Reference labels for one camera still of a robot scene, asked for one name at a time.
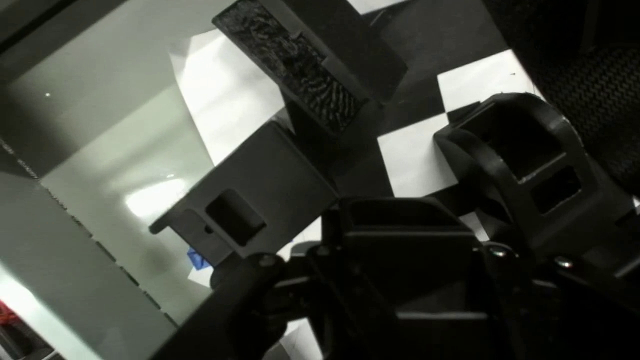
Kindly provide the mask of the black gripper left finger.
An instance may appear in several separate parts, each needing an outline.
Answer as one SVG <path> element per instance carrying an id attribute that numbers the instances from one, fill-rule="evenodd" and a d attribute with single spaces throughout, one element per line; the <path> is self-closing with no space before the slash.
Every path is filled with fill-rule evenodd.
<path id="1" fill-rule="evenodd" d="M 305 258 L 227 259 L 214 270 L 214 292 L 150 360 L 263 360 L 289 321 L 305 314 L 303 285 L 311 275 Z"/>

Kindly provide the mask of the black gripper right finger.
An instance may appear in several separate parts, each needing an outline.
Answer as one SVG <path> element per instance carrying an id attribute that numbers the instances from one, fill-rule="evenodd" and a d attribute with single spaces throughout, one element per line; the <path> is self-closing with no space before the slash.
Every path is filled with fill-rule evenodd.
<path id="1" fill-rule="evenodd" d="M 494 239 L 619 275 L 638 263 L 632 196 L 546 99 L 494 93 L 456 114 L 434 141 Z"/>

